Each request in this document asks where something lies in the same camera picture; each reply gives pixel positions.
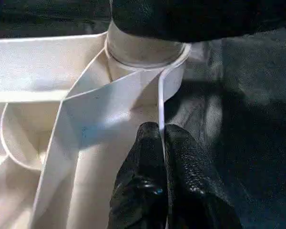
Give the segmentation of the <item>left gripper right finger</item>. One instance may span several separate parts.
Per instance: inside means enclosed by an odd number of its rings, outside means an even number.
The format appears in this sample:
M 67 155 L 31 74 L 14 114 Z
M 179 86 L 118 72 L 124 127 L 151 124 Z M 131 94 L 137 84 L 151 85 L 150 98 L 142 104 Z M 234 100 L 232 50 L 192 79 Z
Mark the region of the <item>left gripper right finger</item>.
M 212 154 L 185 129 L 164 131 L 170 229 L 241 229 Z

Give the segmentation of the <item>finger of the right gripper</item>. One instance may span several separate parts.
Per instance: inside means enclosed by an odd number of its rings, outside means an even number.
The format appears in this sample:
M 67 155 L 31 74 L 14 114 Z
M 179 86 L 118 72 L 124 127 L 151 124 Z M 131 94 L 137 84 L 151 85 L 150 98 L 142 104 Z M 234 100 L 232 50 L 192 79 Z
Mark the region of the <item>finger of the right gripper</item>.
M 186 43 L 286 26 L 286 0 L 113 0 L 111 12 L 127 34 Z

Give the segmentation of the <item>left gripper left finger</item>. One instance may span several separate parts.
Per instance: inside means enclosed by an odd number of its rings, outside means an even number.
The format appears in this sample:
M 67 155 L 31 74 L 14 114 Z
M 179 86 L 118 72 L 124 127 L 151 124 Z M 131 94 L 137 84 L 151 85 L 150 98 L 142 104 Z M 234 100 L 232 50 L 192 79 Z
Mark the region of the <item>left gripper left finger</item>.
M 139 126 L 120 167 L 110 200 L 109 228 L 164 229 L 168 209 L 167 178 L 158 124 Z

